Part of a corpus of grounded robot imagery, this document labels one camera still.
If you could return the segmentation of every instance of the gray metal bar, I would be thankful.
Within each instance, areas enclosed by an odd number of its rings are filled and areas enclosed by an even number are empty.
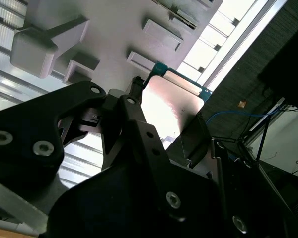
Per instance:
[[[69,167],[66,167],[66,166],[62,165],[62,164],[60,165],[60,169],[67,170],[67,171],[70,171],[70,172],[75,173],[75,174],[78,174],[78,175],[82,175],[82,176],[87,177],[87,178],[90,178],[91,177],[88,174],[85,174],[85,173],[83,173],[81,171],[73,170],[73,169],[71,169]]]
[[[222,36],[224,36],[224,37],[228,37],[226,34],[224,34],[222,31],[220,31],[218,28],[216,28],[214,25],[212,25],[212,24],[208,24],[208,26],[210,26],[213,30],[215,30],[216,32],[218,32],[218,33],[220,33]]]
[[[0,97],[16,104],[23,103],[23,101],[2,92],[0,92]]]
[[[60,181],[64,181],[64,182],[71,183],[71,184],[73,184],[74,186],[75,186],[75,185],[78,185],[77,182],[73,182],[73,181],[67,180],[67,179],[65,179],[65,178],[60,178]]]
[[[0,17],[0,25],[5,26],[6,28],[8,28],[12,31],[14,31],[16,29],[16,27],[6,23],[5,20],[2,17]]]
[[[85,145],[85,144],[83,144],[83,143],[80,143],[80,142],[78,142],[78,141],[75,142],[75,145],[80,146],[80,147],[83,147],[84,149],[87,149],[87,150],[91,150],[91,151],[97,152],[97,153],[99,153],[99,154],[103,154],[102,151],[97,150],[97,149],[95,149],[95,148],[93,148],[93,147],[91,147],[91,146],[89,146],[89,145]]]
[[[4,10],[7,10],[8,12],[20,17],[21,19],[24,19],[25,17],[21,15],[20,13],[16,12],[15,10],[11,9],[10,7],[0,3],[0,7],[2,7]]]
[[[17,78],[15,76],[13,76],[11,74],[8,74],[6,72],[3,72],[1,70],[0,70],[0,76],[3,77],[3,78],[6,78],[8,80],[10,80],[11,82],[17,83],[17,84],[22,85],[24,87],[27,87],[27,88],[29,88],[29,89],[37,92],[37,93],[41,93],[41,94],[47,94],[47,93],[49,93],[49,91],[46,91],[46,90],[44,90],[42,88],[39,88],[39,87],[37,87],[37,86],[35,86],[35,85],[31,84],[31,83],[28,83],[28,82],[26,82],[26,81],[24,81],[24,80],[22,80],[20,78]]]
[[[71,155],[71,154],[66,153],[66,152],[64,153],[64,156],[69,157],[69,158],[74,159],[74,160],[78,160],[78,161],[80,161],[80,162],[82,162],[82,163],[85,163],[85,164],[88,164],[88,165],[92,165],[92,166],[98,167],[98,168],[101,169],[101,167],[98,166],[97,164],[92,163],[92,162],[90,162],[90,161],[87,161],[87,160],[85,160],[85,159],[82,159],[81,157],[77,157],[77,156],[75,156],[75,155]]]
[[[57,78],[57,79],[63,81],[64,75],[61,74],[61,73],[58,73],[58,72],[56,72],[56,71],[53,70],[52,73],[51,73],[50,75],[51,75],[52,77],[54,77],[54,78]]]
[[[24,5],[24,6],[28,6],[28,3],[26,1],[24,1],[24,0],[15,0],[15,1],[17,1],[18,3],[20,3],[20,4]]]
[[[1,45],[0,45],[0,52],[3,53],[3,54],[5,54],[5,55],[7,55],[7,56],[10,56],[11,55],[11,50],[9,50],[9,49],[1,46]]]
[[[46,231],[48,216],[2,184],[0,184],[0,208],[40,234]]]

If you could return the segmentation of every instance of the bolt hole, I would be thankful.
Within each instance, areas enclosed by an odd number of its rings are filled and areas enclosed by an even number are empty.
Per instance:
[[[91,88],[91,91],[94,93],[100,93],[100,90],[98,88]]]
[[[4,134],[0,134],[0,141],[6,141],[7,137]]]
[[[47,145],[40,145],[40,146],[39,146],[39,149],[40,149],[41,151],[48,151],[48,150],[49,150],[49,147],[48,147]]]
[[[151,132],[147,132],[147,136],[153,138],[153,134]]]
[[[160,152],[156,149],[153,149],[152,152],[153,152],[154,155],[157,155],[157,156],[160,155]]]
[[[127,98],[127,101],[128,101],[129,103],[131,103],[131,104],[135,104],[135,101],[134,101],[134,99],[132,99],[132,98]]]

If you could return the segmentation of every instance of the metal rod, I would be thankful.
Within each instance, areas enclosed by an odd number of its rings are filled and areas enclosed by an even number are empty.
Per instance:
[[[42,88],[39,88],[39,87],[37,87],[37,86],[35,86],[35,85],[31,84],[31,83],[28,83],[28,82],[26,82],[26,81],[24,81],[24,80],[22,80],[20,78],[17,78],[15,76],[13,76],[11,74],[8,74],[6,72],[3,72],[1,70],[0,70],[0,76],[3,77],[3,78],[8,79],[11,82],[14,82],[16,84],[22,85],[24,87],[27,87],[27,88],[29,88],[29,89],[37,92],[37,93],[40,93],[40,94],[47,94],[47,93],[49,93],[49,91],[46,91],[46,90],[44,90]]]
[[[6,28],[8,28],[12,31],[14,31],[16,29],[16,27],[6,23],[5,20],[2,17],[0,17],[0,25],[5,26]]]
[[[1,46],[1,45],[0,45],[0,52],[3,53],[3,54],[5,54],[5,55],[7,55],[7,56],[10,56],[11,55],[11,50],[9,50],[9,49]]]
[[[212,24],[208,24],[208,26],[210,26],[213,30],[215,30],[216,32],[218,32],[218,33],[220,33],[222,36],[224,36],[225,38],[227,38],[228,36],[225,34],[225,33],[223,33],[222,31],[220,31],[218,28],[216,28],[214,25],[212,25]]]
[[[6,6],[6,5],[4,5],[4,4],[2,4],[2,3],[0,3],[0,7],[2,7],[4,10],[7,10],[7,11],[10,12],[11,14],[14,14],[14,15],[20,17],[21,19],[24,19],[24,18],[25,18],[25,17],[24,17],[22,14],[20,14],[19,12],[17,12],[17,11],[15,11],[15,10],[11,9],[10,7],[8,7],[8,6]]]
[[[2,93],[2,92],[0,92],[0,97],[1,98],[4,98],[4,99],[7,99],[8,101],[13,102],[13,103],[16,103],[16,104],[23,103],[22,100],[17,99],[15,97],[12,97],[12,96],[10,96],[8,94],[5,94],[5,93]]]
[[[97,153],[99,153],[99,154],[103,154],[102,151],[97,150],[97,149],[95,149],[95,148],[93,148],[93,147],[91,147],[91,146],[89,146],[89,145],[85,145],[85,144],[83,144],[83,143],[81,143],[81,142],[78,142],[78,141],[75,142],[75,145],[80,146],[80,147],[83,147],[83,148],[85,148],[85,149],[87,149],[87,150],[91,150],[91,151],[97,152]]]
[[[22,4],[22,5],[24,5],[24,6],[28,6],[28,3],[24,0],[15,0],[15,1]]]
[[[256,161],[259,161],[260,155],[262,154],[262,150],[263,150],[263,146],[264,146],[264,141],[265,141],[265,138],[266,138],[268,127],[269,127],[270,118],[271,118],[271,116],[269,115],[267,117],[267,119],[266,119],[266,124],[265,124],[265,128],[264,128],[263,136],[262,136],[262,139],[260,141],[258,153],[257,153],[257,156],[256,156]]]

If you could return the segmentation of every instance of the black metal bracket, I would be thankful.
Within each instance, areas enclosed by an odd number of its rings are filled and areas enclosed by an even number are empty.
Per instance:
[[[100,106],[105,91],[85,81],[0,111],[0,182],[8,187],[49,183],[63,146],[86,135],[76,115]]]

